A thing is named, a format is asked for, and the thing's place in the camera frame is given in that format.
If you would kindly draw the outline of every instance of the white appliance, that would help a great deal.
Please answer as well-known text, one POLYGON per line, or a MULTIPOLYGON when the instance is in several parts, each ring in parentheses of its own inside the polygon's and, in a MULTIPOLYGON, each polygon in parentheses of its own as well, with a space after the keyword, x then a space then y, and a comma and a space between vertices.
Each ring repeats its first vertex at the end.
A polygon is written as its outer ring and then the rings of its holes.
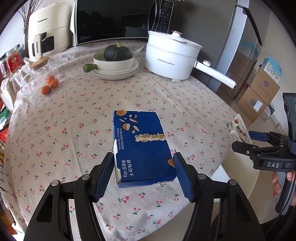
POLYGON ((34 12, 29 19, 28 46, 30 58, 40 59, 61 53, 70 46, 72 5, 54 3, 34 12))
POLYGON ((173 81, 188 79, 192 69, 196 68, 234 88, 235 82, 212 69, 209 62, 197 61, 201 48, 201 45, 181 38, 181 33, 177 31, 173 31, 172 34, 149 31, 145 67, 173 81))

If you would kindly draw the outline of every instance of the wooden lid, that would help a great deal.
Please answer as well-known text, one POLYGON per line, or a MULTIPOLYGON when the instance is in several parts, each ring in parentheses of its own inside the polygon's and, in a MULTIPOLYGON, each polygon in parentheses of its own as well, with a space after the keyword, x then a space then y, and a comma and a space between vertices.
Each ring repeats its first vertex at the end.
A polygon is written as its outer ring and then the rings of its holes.
POLYGON ((30 65, 30 69, 38 69, 38 68, 40 68, 41 66, 47 64, 48 59, 49 59, 49 57, 46 56, 46 57, 43 57, 43 58, 37 60, 36 62, 34 62, 33 64, 30 65))

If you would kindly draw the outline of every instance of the pumpkin stem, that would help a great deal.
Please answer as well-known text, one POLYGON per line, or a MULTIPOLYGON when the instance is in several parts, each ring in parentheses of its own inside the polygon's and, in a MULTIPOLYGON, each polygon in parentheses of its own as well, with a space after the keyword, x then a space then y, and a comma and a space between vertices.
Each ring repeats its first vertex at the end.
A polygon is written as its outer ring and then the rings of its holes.
POLYGON ((116 43, 116 47, 117 48, 120 48, 121 47, 121 43, 120 42, 116 41, 115 43, 116 43))

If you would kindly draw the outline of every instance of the cookie box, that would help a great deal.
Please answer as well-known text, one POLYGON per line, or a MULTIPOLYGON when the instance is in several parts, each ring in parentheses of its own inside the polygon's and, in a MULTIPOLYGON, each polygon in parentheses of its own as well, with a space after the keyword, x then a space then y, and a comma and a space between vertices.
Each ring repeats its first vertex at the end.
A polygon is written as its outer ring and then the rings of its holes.
POLYGON ((176 170, 155 112, 114 111, 114 158, 119 188, 173 181, 176 170))

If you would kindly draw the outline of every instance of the finger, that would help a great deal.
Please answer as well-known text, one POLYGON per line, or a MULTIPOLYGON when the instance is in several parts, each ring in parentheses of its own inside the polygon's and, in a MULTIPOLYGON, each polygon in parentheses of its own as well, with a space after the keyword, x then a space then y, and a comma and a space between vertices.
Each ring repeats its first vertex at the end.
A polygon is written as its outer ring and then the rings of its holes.
POLYGON ((281 193, 281 185, 279 183, 275 183, 273 186, 274 189, 274 197, 277 197, 281 193))
POLYGON ((294 181, 294 176, 295 176, 295 170, 287 173, 287 179, 290 182, 293 182, 294 181))
POLYGON ((291 201, 291 205, 295 206, 296 205, 296 195, 294 195, 292 201, 291 201))
POLYGON ((271 176, 271 183, 274 184, 276 183, 276 181, 279 179, 279 175, 277 174, 277 172, 273 172, 272 176, 271 176))

